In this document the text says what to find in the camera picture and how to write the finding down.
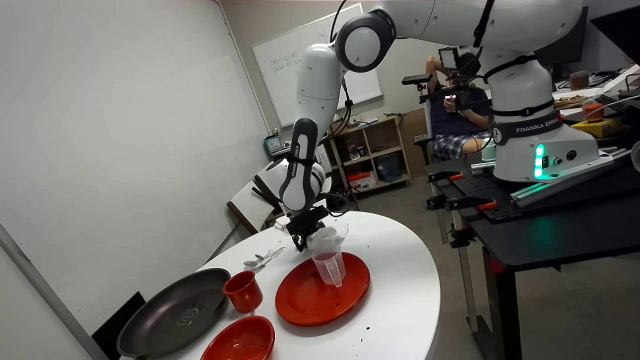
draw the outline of monitor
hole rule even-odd
[[[563,38],[537,50],[536,56],[542,66],[554,67],[554,79],[562,78],[562,65],[582,60],[584,32],[587,26],[589,7],[582,8],[578,22]]]
[[[631,60],[640,65],[640,43],[637,36],[637,21],[640,6],[595,18],[591,23]]]

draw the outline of plastic measuring cup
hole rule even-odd
[[[340,245],[332,241],[323,241],[314,249],[311,258],[325,284],[334,285],[336,288],[342,287],[342,280],[347,276],[347,270]]]

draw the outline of man sitting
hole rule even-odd
[[[458,66],[463,69],[463,72],[456,75],[454,82],[449,81],[451,86],[458,82],[466,82],[480,71],[478,61],[467,66],[473,59],[472,53],[460,56]],[[426,72],[433,75],[433,79],[428,85],[430,94],[443,88],[438,80],[437,72],[441,72],[447,77],[451,76],[451,72],[442,67],[440,59],[434,56],[427,60]],[[469,88],[462,96],[462,103],[488,99],[486,92],[480,88]],[[450,160],[459,158],[462,154],[470,154],[482,149],[483,140],[490,137],[488,131],[490,113],[489,107],[457,111],[455,99],[445,99],[444,96],[432,98],[431,130],[433,134],[431,136],[435,136],[433,142],[435,155],[440,159]]]

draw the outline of white round table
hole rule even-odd
[[[268,229],[228,249],[202,267],[224,268],[232,275],[244,270],[254,254],[265,254],[277,241],[286,250],[256,275],[264,300],[255,314],[268,318],[276,332],[272,360],[430,359],[440,316],[440,278],[431,253],[420,238],[389,218],[351,211],[340,218],[349,224],[342,251],[360,257],[369,267],[371,287],[352,312],[328,325],[301,328],[283,321],[276,311],[280,283],[310,251],[300,254],[291,237]],[[221,320],[202,338],[167,359],[199,360],[209,343],[240,315],[229,304]]]

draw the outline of gray pan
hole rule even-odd
[[[118,337],[123,356],[149,359],[176,352],[207,332],[225,312],[231,275],[208,269],[178,280],[149,300]]]

